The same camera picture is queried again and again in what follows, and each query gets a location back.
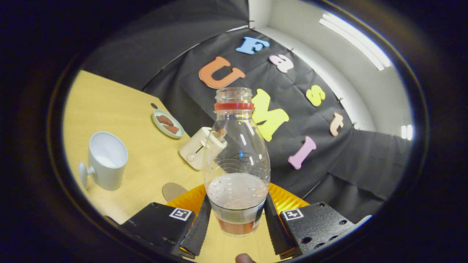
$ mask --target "red bottle cap ring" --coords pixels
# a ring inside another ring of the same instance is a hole
[[[215,103],[214,110],[253,110],[254,104],[251,102],[227,102]]]

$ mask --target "black fabric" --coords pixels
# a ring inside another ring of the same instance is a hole
[[[354,223],[374,214],[398,186],[411,146],[398,136],[352,130],[329,174],[304,200],[326,202]]]
[[[244,37],[254,37],[270,42],[253,55],[236,51]],[[294,64],[287,73],[280,72],[268,57],[284,54]],[[239,29],[222,33],[190,49],[158,73],[143,89],[144,92],[162,100],[171,114],[181,123],[188,135],[192,136],[203,126],[212,127],[216,114],[213,112],[216,90],[206,86],[199,78],[198,71],[221,56],[230,67],[224,67],[213,74],[222,79],[232,67],[242,70],[246,77],[237,79],[230,87],[247,87],[254,95],[258,88],[271,97],[269,110],[281,108],[290,120],[283,123],[267,142],[271,161],[271,181],[293,194],[303,197],[320,182],[336,162],[351,134],[351,121],[337,101],[329,86],[293,52],[273,39],[251,29]],[[319,85],[326,93],[326,99],[319,107],[313,106],[305,97],[306,90]],[[333,137],[329,125],[334,112],[343,115],[344,128]],[[294,169],[288,157],[302,146],[305,136],[317,144],[302,163]]]
[[[93,52],[84,69],[141,90],[193,45],[248,21],[248,0],[174,1],[113,35]]]
[[[411,145],[398,136],[353,130],[330,173],[387,200],[403,176]]]
[[[325,202],[354,224],[375,214],[384,200],[345,180],[328,174],[304,199],[313,204]]]

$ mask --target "bottle label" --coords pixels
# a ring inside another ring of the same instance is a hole
[[[243,210],[226,209],[214,204],[211,201],[210,203],[214,214],[219,220],[236,225],[251,223],[252,228],[255,228],[258,223],[260,223],[265,200],[266,198],[258,205]]]

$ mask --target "finger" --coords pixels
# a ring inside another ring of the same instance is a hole
[[[256,262],[253,261],[252,258],[250,258],[250,256],[247,255],[246,253],[242,253],[242,254],[237,255],[237,257],[235,257],[235,263],[256,263]]]

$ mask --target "small plate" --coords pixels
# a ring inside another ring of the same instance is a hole
[[[162,126],[163,124],[158,121],[158,119],[156,117],[159,117],[161,115],[164,115],[167,118],[169,118],[169,120],[171,120],[172,123],[174,123],[174,126],[179,128],[179,130],[177,131],[176,134],[173,134],[172,132],[166,130],[166,128],[164,128]],[[158,129],[161,132],[163,132],[164,134],[166,134],[167,136],[169,136],[171,138],[179,139],[180,137],[182,137],[185,134],[185,132],[184,132],[184,130],[182,128],[182,125],[180,125],[180,123],[176,119],[174,119],[174,117],[172,117],[169,113],[167,113],[167,112],[165,112],[163,110],[154,110],[154,112],[153,112],[153,122],[154,122],[154,124],[156,124],[156,127],[158,127]]]

